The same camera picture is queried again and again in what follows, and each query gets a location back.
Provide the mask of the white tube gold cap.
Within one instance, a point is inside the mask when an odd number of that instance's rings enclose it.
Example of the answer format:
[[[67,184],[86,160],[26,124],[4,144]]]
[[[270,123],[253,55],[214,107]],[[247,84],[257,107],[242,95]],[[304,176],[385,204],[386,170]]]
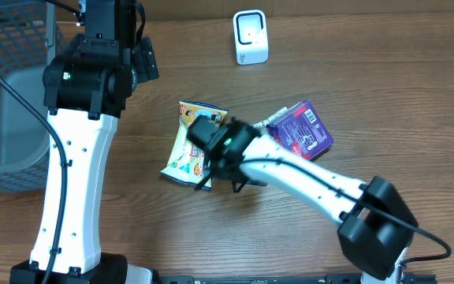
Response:
[[[277,112],[275,112],[274,114],[270,115],[268,118],[266,118],[265,120],[263,121],[260,121],[260,122],[257,122],[255,124],[253,124],[252,126],[255,128],[255,129],[264,129],[268,126],[268,124],[270,124],[272,121],[274,121],[276,118],[280,117],[282,114],[284,114],[286,111],[288,110],[288,108],[285,106],[283,108],[281,108],[280,110],[278,110]]]

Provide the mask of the purple red snack pack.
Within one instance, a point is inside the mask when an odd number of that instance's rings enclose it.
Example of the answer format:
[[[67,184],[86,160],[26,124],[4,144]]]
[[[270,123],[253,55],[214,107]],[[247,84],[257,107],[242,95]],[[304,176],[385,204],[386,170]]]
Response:
[[[281,146],[308,160],[327,151],[334,143],[310,101],[301,101],[287,109],[266,129]]]

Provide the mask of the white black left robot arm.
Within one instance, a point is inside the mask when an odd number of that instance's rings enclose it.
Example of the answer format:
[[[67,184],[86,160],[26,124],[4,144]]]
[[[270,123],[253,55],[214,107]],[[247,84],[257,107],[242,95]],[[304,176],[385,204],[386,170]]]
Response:
[[[82,1],[84,32],[43,72],[50,158],[40,231],[12,283],[158,282],[158,272],[104,252],[99,212],[106,160],[127,99],[158,78],[146,15],[137,1]]]

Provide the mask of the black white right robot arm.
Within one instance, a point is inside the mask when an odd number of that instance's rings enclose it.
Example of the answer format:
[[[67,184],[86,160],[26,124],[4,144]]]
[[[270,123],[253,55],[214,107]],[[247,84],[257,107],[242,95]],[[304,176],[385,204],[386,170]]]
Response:
[[[447,242],[419,227],[395,186],[383,177],[365,182],[334,173],[238,120],[215,125],[200,116],[187,138],[205,153],[204,181],[229,180],[234,192],[246,184],[272,185],[330,220],[344,257],[360,272],[327,275],[327,283],[435,283],[433,275],[406,274],[404,268],[452,254]]]

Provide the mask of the yellow snack bag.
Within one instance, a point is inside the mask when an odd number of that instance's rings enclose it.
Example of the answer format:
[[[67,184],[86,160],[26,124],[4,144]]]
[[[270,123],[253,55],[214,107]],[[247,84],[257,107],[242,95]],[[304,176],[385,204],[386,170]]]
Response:
[[[197,186],[204,178],[205,154],[187,139],[188,127],[199,116],[219,125],[228,110],[207,103],[180,101],[179,128],[166,167],[160,174],[183,185]]]

